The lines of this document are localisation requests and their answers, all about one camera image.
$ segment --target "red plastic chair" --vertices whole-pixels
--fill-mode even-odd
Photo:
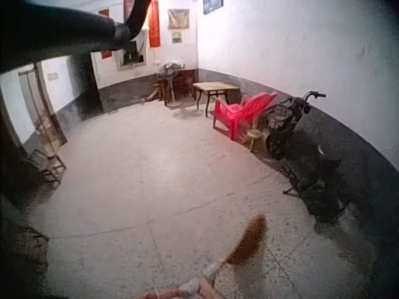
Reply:
[[[262,92],[252,98],[243,96],[241,104],[231,105],[225,104],[218,98],[213,112],[213,128],[216,128],[216,120],[219,120],[229,128],[230,139],[235,140],[239,122],[245,120],[252,123],[255,116],[258,116],[276,96],[277,92],[272,94]]]

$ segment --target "doorway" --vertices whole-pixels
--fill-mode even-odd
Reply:
[[[61,146],[61,137],[44,100],[36,68],[19,73],[19,82],[36,134],[48,156],[55,155]]]

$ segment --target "human hand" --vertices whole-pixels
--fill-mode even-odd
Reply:
[[[199,294],[203,299],[223,299],[223,297],[214,289],[214,282],[202,278],[200,283]]]
[[[144,294],[140,299],[172,299],[172,298],[189,298],[190,293],[179,290],[178,285],[170,285],[151,293]]]

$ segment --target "picture frame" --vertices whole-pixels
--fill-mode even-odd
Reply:
[[[118,70],[130,69],[147,63],[147,30],[140,33],[122,49],[115,51]]]
[[[204,14],[209,14],[223,6],[223,0],[203,0]]]

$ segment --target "small table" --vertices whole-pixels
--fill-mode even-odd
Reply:
[[[205,117],[208,117],[208,107],[209,107],[209,101],[211,100],[212,95],[224,95],[227,104],[228,99],[227,99],[227,92],[229,90],[239,90],[239,87],[230,85],[224,82],[200,82],[200,83],[193,83],[193,87],[199,90],[199,97],[197,99],[197,109],[199,109],[200,105],[200,98],[202,96],[202,93],[207,93],[208,94],[208,101],[206,102],[206,108],[205,108]]]

